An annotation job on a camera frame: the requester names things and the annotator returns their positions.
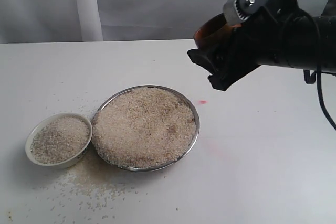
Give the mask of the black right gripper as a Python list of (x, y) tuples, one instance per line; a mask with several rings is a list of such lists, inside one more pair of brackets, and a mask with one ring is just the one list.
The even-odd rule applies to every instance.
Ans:
[(306, 83), (310, 70), (320, 72), (320, 31), (297, 0), (228, 0), (223, 6), (223, 58), (219, 47), (187, 51), (192, 63), (207, 70), (212, 88), (226, 91), (231, 84), (261, 65), (293, 67), (298, 55), (289, 46), (289, 33), (303, 20), (313, 41), (313, 63), (299, 64)]

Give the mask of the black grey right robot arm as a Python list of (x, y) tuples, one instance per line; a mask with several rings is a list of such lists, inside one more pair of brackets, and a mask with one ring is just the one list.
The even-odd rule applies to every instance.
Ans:
[(335, 17), (313, 17), (297, 0), (268, 0), (246, 21), (229, 25), (219, 14), (194, 35), (192, 63), (216, 90), (262, 65), (335, 73)]

